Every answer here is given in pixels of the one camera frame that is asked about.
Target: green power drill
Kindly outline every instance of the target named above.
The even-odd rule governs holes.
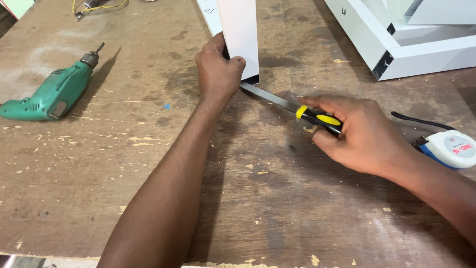
[[[103,46],[104,43],[96,51],[84,54],[71,67],[52,72],[31,98],[7,101],[0,106],[0,115],[23,121],[58,120],[82,96]]]

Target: handwritten 10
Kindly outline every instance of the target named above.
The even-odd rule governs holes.
[[[216,9],[205,9],[204,12],[207,13],[207,14],[211,14],[213,13],[213,11],[215,11]]]

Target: wooden workbench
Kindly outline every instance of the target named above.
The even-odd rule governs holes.
[[[2,102],[31,95],[50,72],[106,43],[88,91],[67,118],[0,118],[5,253],[100,256],[121,207],[199,99],[194,55],[210,33],[194,0],[132,0],[80,22],[70,6],[39,1],[0,41]],[[258,0],[257,15],[261,88],[289,100],[317,93],[372,98],[387,115],[396,110],[476,137],[476,69],[377,82],[323,0]],[[392,120],[409,141],[440,131]],[[311,144],[304,126],[236,94],[210,142],[187,262],[475,265],[474,250],[437,212],[389,181],[335,163]],[[476,178],[474,168],[462,173]]]

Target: forearm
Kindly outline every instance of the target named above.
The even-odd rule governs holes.
[[[476,246],[476,183],[416,151],[402,162],[383,177],[421,198]]]
[[[208,144],[223,106],[199,103],[119,219],[99,268],[182,264],[198,215]]]

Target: tape measure label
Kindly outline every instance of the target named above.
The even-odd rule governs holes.
[[[470,158],[476,154],[475,145],[463,137],[448,136],[445,138],[444,143],[448,151],[457,156]]]

